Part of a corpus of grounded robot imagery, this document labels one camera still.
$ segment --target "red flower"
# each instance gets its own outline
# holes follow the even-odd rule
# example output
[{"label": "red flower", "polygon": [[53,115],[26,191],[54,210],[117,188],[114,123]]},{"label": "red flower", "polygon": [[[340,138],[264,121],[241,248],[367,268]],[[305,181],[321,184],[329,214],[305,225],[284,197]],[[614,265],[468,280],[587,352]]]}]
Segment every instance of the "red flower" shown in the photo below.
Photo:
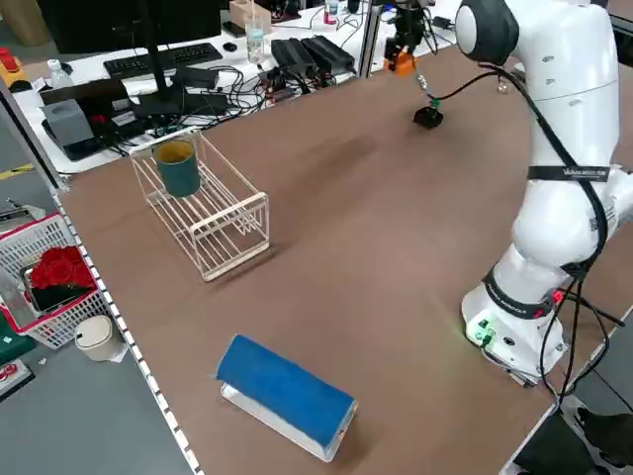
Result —
[{"label": "red flower", "polygon": [[74,245],[70,245],[69,247],[64,247],[61,250],[61,255],[71,264],[83,263],[83,259],[81,258],[81,254],[79,253],[79,249]]},{"label": "red flower", "polygon": [[94,280],[92,280],[92,274],[83,263],[76,265],[72,270],[72,282],[80,287],[88,287],[90,289],[95,288]]},{"label": "red flower", "polygon": [[42,254],[42,261],[44,262],[55,262],[56,260],[61,259],[61,249],[59,247],[52,247],[45,251]]},{"label": "red flower", "polygon": [[45,289],[48,287],[48,273],[46,272],[46,263],[40,262],[38,266],[31,272],[31,286],[35,289]]},{"label": "red flower", "polygon": [[72,277],[72,264],[64,258],[51,262],[46,268],[46,276],[50,285],[68,284]]}]

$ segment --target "brown table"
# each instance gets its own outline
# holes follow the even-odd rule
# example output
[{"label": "brown table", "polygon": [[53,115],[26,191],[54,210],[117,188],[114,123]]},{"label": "brown table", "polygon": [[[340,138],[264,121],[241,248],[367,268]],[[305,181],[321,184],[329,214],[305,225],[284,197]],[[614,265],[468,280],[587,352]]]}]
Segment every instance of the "brown table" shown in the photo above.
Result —
[{"label": "brown table", "polygon": [[633,2],[630,0],[609,0],[607,10],[612,15],[633,19]]},{"label": "brown table", "polygon": [[[422,63],[438,92],[478,72],[454,48]],[[143,203],[128,161],[78,176],[63,197],[207,473],[492,474],[550,406],[481,357],[459,311],[510,242],[527,109],[482,81],[427,131],[410,120],[423,103],[411,77],[385,73],[209,131],[270,193],[274,241],[214,283]],[[617,156],[629,165],[631,132],[624,108]],[[629,227],[609,243],[587,287],[614,314],[630,302],[632,238]],[[235,333],[358,399],[331,464],[221,398],[212,375]],[[584,314],[580,360],[599,335]]]}]

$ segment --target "white wire basket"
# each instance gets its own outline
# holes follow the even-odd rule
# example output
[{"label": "white wire basket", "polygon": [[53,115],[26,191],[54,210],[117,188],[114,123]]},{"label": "white wire basket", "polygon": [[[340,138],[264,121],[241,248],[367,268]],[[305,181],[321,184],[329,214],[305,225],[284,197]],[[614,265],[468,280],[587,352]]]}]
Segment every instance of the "white wire basket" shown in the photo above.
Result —
[{"label": "white wire basket", "polygon": [[59,214],[28,223],[0,237],[0,297],[3,302],[0,318],[4,314],[13,332],[28,335],[52,349],[72,341],[75,328],[88,317],[110,315],[98,290],[51,313],[37,311],[25,298],[20,272],[38,262],[47,249],[67,245],[75,245],[75,240]]},{"label": "white wire basket", "polygon": [[[173,139],[193,145],[200,189],[175,198],[165,190],[152,156]],[[191,128],[130,151],[143,195],[207,282],[266,250],[268,195],[257,190],[200,132]]]}]

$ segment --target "computer monitor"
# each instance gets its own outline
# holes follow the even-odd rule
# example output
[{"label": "computer monitor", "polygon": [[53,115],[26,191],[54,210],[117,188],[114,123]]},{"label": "computer monitor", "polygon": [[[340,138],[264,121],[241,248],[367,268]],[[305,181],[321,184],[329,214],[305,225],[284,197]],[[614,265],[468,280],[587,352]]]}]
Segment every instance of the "computer monitor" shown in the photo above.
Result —
[{"label": "computer monitor", "polygon": [[[135,0],[38,0],[60,53],[144,48]],[[149,0],[156,40],[187,42],[220,34],[220,0]]]}]

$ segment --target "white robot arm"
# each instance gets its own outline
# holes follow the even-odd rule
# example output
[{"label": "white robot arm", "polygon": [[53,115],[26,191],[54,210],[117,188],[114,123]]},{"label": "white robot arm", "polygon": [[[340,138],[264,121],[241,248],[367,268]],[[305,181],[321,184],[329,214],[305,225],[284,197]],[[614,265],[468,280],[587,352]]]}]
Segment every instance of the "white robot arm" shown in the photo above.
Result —
[{"label": "white robot arm", "polygon": [[[561,148],[532,114],[527,190],[512,244],[462,302],[468,338],[535,382],[546,329],[561,300],[558,289],[633,219],[633,174],[610,165],[619,140],[611,23],[598,6],[553,0],[464,0],[455,23],[468,58],[496,65],[510,56],[522,61],[529,97],[576,165],[563,161]],[[599,232],[602,210],[606,223]],[[545,373],[566,349],[558,320],[550,331]]]}]

